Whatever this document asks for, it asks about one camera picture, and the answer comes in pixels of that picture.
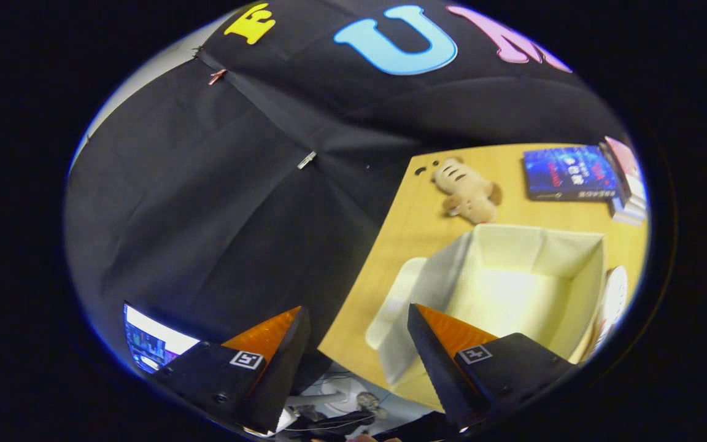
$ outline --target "table surface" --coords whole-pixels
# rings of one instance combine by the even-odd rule
[[[357,376],[389,389],[378,352],[365,342],[365,332],[405,261],[429,257],[474,228],[474,224],[461,216],[446,216],[441,202],[447,195],[430,181],[438,167],[433,165],[434,161],[440,165],[444,159],[454,156],[462,157],[466,165],[500,184],[503,201],[498,207],[496,224],[603,233],[606,268],[620,265],[626,268],[628,302],[631,301],[648,246],[647,219],[640,227],[613,221],[605,202],[528,199],[522,153],[564,146],[570,144],[492,145],[429,153],[411,159],[373,249],[318,349]],[[420,168],[427,170],[416,174]],[[398,394],[440,409],[435,392],[415,391],[422,389],[401,389]]]

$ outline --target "yellow letter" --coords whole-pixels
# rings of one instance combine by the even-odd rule
[[[246,14],[236,19],[232,25],[228,26],[225,30],[225,35],[229,33],[239,34],[240,36],[247,37],[247,44],[255,44],[264,34],[266,34],[269,29],[276,23],[275,20],[260,21],[272,17],[272,12],[261,11],[261,9],[266,8],[269,3],[261,3],[260,5],[253,6],[247,11]]]

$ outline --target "plush toy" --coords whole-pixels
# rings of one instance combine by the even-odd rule
[[[433,182],[448,193],[443,202],[450,216],[462,215],[471,223],[491,223],[502,193],[499,185],[488,181],[460,157],[447,158],[433,172]]]

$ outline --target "blue letter u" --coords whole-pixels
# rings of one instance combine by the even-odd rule
[[[334,35],[334,41],[348,43],[373,66],[395,76],[414,76],[443,68],[457,56],[457,44],[441,28],[422,14],[416,5],[395,6],[387,9],[384,16],[400,18],[411,25],[430,42],[423,52],[407,53],[396,47],[384,34],[376,30],[378,22],[373,19],[359,20]]]

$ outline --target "open white box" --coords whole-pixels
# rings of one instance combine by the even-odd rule
[[[477,225],[432,257],[404,264],[366,341],[378,350],[393,389],[421,364],[407,327],[412,303],[499,338],[523,333],[577,363],[600,305],[604,257],[601,234]]]

